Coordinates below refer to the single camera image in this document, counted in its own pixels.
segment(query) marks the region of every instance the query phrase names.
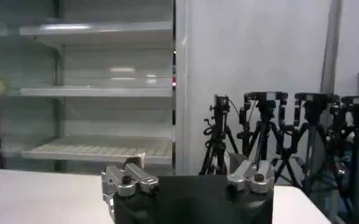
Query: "camera tripod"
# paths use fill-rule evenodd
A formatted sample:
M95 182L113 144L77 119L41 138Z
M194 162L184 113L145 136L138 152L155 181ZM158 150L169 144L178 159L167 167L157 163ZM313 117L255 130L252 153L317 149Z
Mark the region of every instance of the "camera tripod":
M344 140L354 133L354 147L352 152L352 167L349 179L347 194L352 200L352 217L354 221L359 220L359 97L347 96L341 99L343 105L342 113L346 117L346 113L350 112L353 117L353 126L347 126L344 123L343 134L341 140Z
M228 96L215 95L215 105L210 106L210 110L213 110L213 117L211 117L211 119L215 120L215 124L211 125L209 124L208 119L204 120L209 126L204 130L204 135L211 135L211 137L205 143L207 151L199 175L227 174L227 169L229 169L229 167L226 167L224 162L224 154L226 152L226 144L224 140L226 135L229 138L233 151L237 154L239 153L235 140L233 139L232 132L227 125L229 108ZM217 159L217 165L213 164L213 160L215 158Z
M275 180L277 181L278 177L281 176L281 173L285 166L289 169L291 166L289 159L293 153L297 153L297 146L306 131L308 131L308 143L307 143L307 157L305 162L299 158L295 157L298 165L301 167L304 173L304 179L302 182L302 190L305 194L309 195L311 191L312 181L311 173L313 167L313 150L315 146L316 133L319 133L321 140L324 144L324 147L327 147L327 136L324 130L324 127L320 124L320 117L322 112L327 108L328 103L333 103L338 101L338 97L331 94L319 94L319 93L297 93L294 95L295 108L294 108L294 123L293 126L284 126L282 131L288 133L291 131L292 143L291 147L287 149L282 154L282 163L278 167L277 172L275 173ZM302 102L304 103L305 108L305 120L300 127L300 116ZM293 186L299 187L296 177L290 173L291 181Z
M252 148L259 136L255 163L267 159L268 138L270 131L273 132L277 140L277 151L283 147L283 133L278 130L273 121L276 101L279 100L279 125L285 125L285 107L287 93L283 92L252 92L244 95L244 107L240 108L239 123L243 126L243 131L237 134L237 138L243 142L242 153L249 157ZM257 122L255 131L251 131L250 122L247 121L247 111L251 108L251 101L258 101L257 107L260 112L260 121Z

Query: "shelving unit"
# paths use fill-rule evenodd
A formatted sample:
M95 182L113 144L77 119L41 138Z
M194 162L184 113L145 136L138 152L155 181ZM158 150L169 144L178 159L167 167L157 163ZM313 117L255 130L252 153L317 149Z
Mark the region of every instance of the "shelving unit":
M171 140L119 136L65 136L32 150L22 152L26 158L68 159L121 163L130 156L145 153L145 164L171 164Z
M50 88L21 88L11 91L10 95L30 97L172 97L172 89L59 86Z
M161 47L169 47L172 45L172 22L59 23L0 27L0 37L27 37L56 48L104 44L125 44L125 47L159 44Z
M1 0L2 151L172 164L173 2Z

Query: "black cable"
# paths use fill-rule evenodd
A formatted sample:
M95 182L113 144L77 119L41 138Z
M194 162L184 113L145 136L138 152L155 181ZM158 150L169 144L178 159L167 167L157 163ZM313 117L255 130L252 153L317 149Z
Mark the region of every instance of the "black cable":
M235 106L235 104L232 102L232 100L229 99L229 102L232 104L232 106L234 107L236 113L238 114L238 116L240 117L239 111L237 109L237 107Z

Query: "white shelf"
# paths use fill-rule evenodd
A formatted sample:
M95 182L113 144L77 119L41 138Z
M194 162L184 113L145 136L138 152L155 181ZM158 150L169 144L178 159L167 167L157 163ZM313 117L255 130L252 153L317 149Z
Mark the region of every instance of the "white shelf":
M172 142L168 138L65 136L23 151L22 156L123 163L126 158L143 152L146 153L146 164L172 164Z
M20 27L19 33L23 37L35 38L49 46L124 43L169 44L172 42L172 22L45 24Z
M29 136L4 136L2 154L5 157L19 156L27 145L35 143L34 137Z
M10 96L42 97L172 97L171 88L91 88L91 87L49 87L21 88L13 90Z

